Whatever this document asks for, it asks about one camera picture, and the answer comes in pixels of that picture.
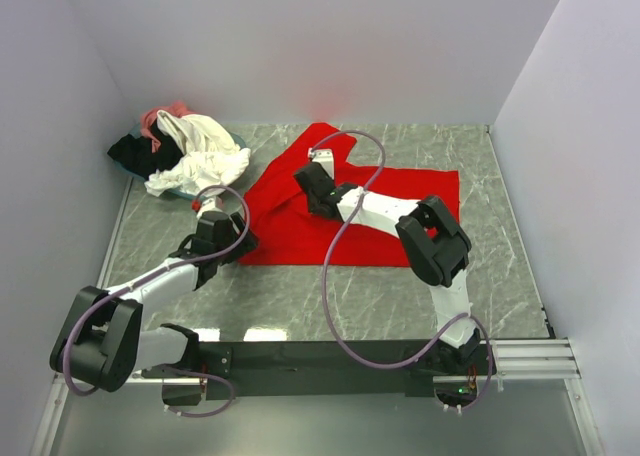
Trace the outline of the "white t shirt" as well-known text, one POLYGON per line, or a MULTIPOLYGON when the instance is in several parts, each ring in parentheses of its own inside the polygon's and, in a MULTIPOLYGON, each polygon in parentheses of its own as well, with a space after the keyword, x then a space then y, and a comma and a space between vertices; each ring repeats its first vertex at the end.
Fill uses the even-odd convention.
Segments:
POLYGON ((153 196, 169 190, 195 196, 210 185, 229 186, 249 166, 251 150, 209 116, 193 113, 177 117, 159 110, 156 123, 176 141, 184 156, 173 169, 149 176, 145 187, 153 196))

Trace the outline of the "black t shirt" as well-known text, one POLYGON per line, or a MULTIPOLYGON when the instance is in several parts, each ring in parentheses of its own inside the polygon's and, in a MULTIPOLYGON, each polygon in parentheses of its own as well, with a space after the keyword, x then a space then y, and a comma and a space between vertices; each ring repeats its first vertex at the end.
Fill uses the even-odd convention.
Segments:
POLYGON ((158 128, 156 122, 151 125, 150 133, 160 143, 155 152, 152 151, 151 138, 127 134, 109 148, 107 155, 126 170, 145 180, 156 172, 173 169, 184 153, 171 136, 158 128))

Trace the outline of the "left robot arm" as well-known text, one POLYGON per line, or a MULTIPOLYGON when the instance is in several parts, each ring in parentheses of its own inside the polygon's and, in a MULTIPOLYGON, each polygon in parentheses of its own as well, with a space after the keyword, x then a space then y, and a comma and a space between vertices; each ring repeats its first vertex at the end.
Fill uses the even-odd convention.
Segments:
POLYGON ((204 286, 218 269, 258 246, 240 213, 207 211, 159 266, 111 288, 87 286, 76 295, 50 355, 69 389, 88 396, 114 392, 139 370, 166 366, 186 378, 200 368, 199 336, 166 323, 144 330, 163 306, 204 286))

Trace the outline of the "red t shirt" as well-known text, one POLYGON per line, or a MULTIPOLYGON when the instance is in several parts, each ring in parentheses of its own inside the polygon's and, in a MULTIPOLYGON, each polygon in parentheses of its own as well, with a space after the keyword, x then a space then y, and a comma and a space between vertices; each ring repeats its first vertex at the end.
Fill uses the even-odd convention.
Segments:
MULTIPOLYGON (((341 223, 312 215, 294 173, 308 162, 308 150, 337 129, 311 124, 246 192, 250 228, 258 248, 241 259, 245 265, 320 265, 341 223)), ((459 215, 459 173, 431 169, 383 169, 372 184, 376 193, 421 200, 439 196, 459 215)), ((331 263, 342 266, 407 267, 395 235, 352 224, 334 250, 331 263)))

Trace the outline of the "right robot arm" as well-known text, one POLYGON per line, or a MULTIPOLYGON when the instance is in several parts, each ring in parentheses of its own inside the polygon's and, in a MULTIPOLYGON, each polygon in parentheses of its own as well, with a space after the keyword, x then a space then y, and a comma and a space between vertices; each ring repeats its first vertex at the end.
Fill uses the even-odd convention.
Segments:
POLYGON ((445 203, 437 196, 422 200, 399 199, 369 190, 377 169, 363 186, 336 185, 319 162, 299 169, 294 178, 307 199, 310 213, 336 220, 341 227, 333 237, 321 269, 321 300, 326 322, 336 343, 353 360, 379 370, 400 369, 419 362, 433 348, 439 350, 444 371, 460 375, 474 362, 480 337, 487 332, 471 314, 467 290, 470 238, 445 203), (437 333, 415 355, 396 363, 377 363, 353 351, 340 337, 328 305, 327 276, 339 240, 352 224, 396 237, 414 275, 430 287, 437 333))

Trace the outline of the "black base crossbar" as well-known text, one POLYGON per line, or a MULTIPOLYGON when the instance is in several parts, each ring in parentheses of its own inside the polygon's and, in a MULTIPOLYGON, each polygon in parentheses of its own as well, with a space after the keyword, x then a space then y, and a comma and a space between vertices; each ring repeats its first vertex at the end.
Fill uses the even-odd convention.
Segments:
POLYGON ((204 342, 202 368, 231 382, 238 396, 394 394, 431 397, 445 376, 436 351, 402 369, 376 370, 331 341, 204 342))

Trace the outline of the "aluminium frame rail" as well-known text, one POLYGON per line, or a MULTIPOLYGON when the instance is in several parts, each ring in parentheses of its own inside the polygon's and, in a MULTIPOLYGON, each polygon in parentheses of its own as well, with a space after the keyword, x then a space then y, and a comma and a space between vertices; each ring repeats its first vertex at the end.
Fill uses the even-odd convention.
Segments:
POLYGON ((134 375, 115 393, 51 388, 35 455, 598 455, 602 451, 574 352, 563 339, 497 340, 490 390, 464 411, 383 393, 396 375, 358 367, 362 393, 239 395, 183 415, 167 395, 191 396, 195 378, 134 375))

